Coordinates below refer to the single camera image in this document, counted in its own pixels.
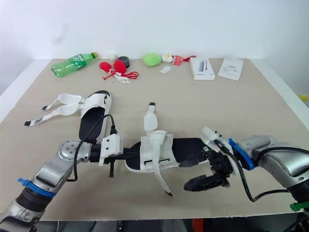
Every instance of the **table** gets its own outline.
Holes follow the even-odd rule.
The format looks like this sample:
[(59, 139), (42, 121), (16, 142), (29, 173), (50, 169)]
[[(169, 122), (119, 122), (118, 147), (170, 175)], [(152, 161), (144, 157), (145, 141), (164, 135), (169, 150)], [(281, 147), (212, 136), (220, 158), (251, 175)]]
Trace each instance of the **table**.
[[(194, 81), (189, 63), (172, 66), (167, 74), (159, 71), (166, 65), (146, 67), (141, 60), (131, 60), (130, 71), (138, 71), (138, 80), (125, 85), (115, 79), (102, 80), (105, 74), (93, 64), (70, 76), (57, 78), (52, 60), (23, 94), (15, 108), (0, 124), (0, 209), (17, 197), (23, 187), (20, 177), (31, 179), (39, 168), (67, 139), (77, 139), (80, 114), (58, 116), (40, 125), (25, 128), (24, 122), (46, 114), (42, 106), (61, 93), (83, 97), (98, 90), (112, 94), (110, 113), (114, 116), (125, 147), (145, 135), (143, 117), (149, 102), (156, 103), (159, 128), (175, 138), (200, 137), (208, 126), (225, 138), (235, 141), (252, 134), (270, 134), (277, 140), (309, 148), (309, 131), (274, 87), (244, 59), (242, 75), (235, 82), (221, 77), (214, 81)], [(210, 59), (218, 73), (221, 59)], [(263, 197), (256, 203), (248, 200), (239, 176), (229, 178), (230, 188), (217, 187), (203, 192), (187, 192), (183, 185), (193, 177), (211, 174), (209, 165), (173, 168), (162, 176), (174, 193), (168, 196), (154, 174), (127, 170), (122, 161), (115, 164), (115, 178), (108, 178), (109, 166), (96, 163), (78, 165), (77, 182), (66, 183), (54, 197), (43, 220), (125, 220), (155, 218), (215, 218), (289, 213), (294, 200), (280, 193)], [(255, 196), (270, 189), (282, 188), (265, 170), (246, 172)]]

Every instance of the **white sandal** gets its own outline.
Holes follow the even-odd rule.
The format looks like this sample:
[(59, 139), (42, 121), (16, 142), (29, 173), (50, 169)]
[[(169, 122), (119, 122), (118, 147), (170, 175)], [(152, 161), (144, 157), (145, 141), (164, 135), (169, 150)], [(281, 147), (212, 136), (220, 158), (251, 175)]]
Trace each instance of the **white sandal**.
[[(99, 119), (109, 113), (112, 104), (112, 97), (109, 92), (105, 90), (97, 91), (91, 94), (88, 98), (82, 98), (82, 96), (79, 95), (63, 93), (60, 94), (57, 99), (53, 101), (53, 103), (44, 106), (42, 110), (50, 110), (56, 101), (60, 101), (64, 105), (58, 107), (48, 115), (45, 115), (39, 119), (26, 121), (25, 126), (32, 127), (54, 116), (68, 116), (74, 114), (77, 110), (81, 110), (79, 137), (81, 140), (85, 140), (90, 130), (99, 121)], [(107, 120), (104, 119), (97, 124), (92, 133), (89, 135), (89, 142), (101, 142), (105, 133), (106, 121)]]
[(164, 130), (156, 130), (158, 125), (154, 112), (155, 104), (150, 103), (144, 118), (147, 136), (141, 137), (140, 142), (131, 147), (131, 150), (138, 151), (140, 155), (127, 159), (125, 164), (132, 172), (154, 172), (165, 192), (173, 196), (160, 170), (177, 166), (192, 167), (206, 162), (206, 157), (202, 152), (205, 144), (200, 138), (174, 139), (173, 134), (167, 134)]

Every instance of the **red tag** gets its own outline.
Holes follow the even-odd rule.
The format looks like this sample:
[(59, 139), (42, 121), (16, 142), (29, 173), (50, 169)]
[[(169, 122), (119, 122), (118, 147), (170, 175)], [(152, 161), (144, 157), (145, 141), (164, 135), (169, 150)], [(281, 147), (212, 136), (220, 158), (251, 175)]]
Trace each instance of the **red tag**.
[(180, 56), (173, 56), (172, 64), (179, 66), (182, 63), (182, 61), (183, 61), (182, 57), (180, 57)]

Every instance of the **green soft toy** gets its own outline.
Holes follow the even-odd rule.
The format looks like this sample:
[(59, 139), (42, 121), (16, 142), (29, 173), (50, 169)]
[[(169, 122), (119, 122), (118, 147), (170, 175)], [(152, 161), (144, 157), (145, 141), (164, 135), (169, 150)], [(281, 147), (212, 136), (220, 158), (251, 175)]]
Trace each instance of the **green soft toy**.
[(152, 67), (161, 63), (161, 56), (156, 53), (149, 53), (143, 57), (146, 66)]

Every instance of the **shoe insole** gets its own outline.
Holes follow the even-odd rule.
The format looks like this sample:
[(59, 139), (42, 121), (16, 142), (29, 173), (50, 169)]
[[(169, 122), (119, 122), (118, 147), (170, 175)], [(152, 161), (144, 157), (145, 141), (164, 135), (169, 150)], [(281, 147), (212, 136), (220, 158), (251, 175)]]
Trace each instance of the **shoe insole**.
[[(192, 167), (205, 161), (202, 149), (205, 146), (199, 138), (173, 139), (172, 151), (180, 167)], [(131, 150), (140, 152), (140, 142), (134, 144)], [(126, 160), (126, 164), (133, 170), (140, 170), (140, 156)]]
[[(109, 92), (105, 90), (101, 90), (95, 93), (101, 93), (102, 95), (110, 95)], [(101, 120), (94, 128), (94, 130), (89, 135), (91, 129), (93, 126), (105, 115), (105, 109), (102, 107), (95, 107), (89, 109), (84, 116), (81, 119), (81, 125), (79, 127), (79, 138), (80, 140), (86, 140), (90, 143), (96, 143), (95, 139), (98, 138), (98, 136), (101, 133), (103, 121), (107, 120), (107, 118)]]

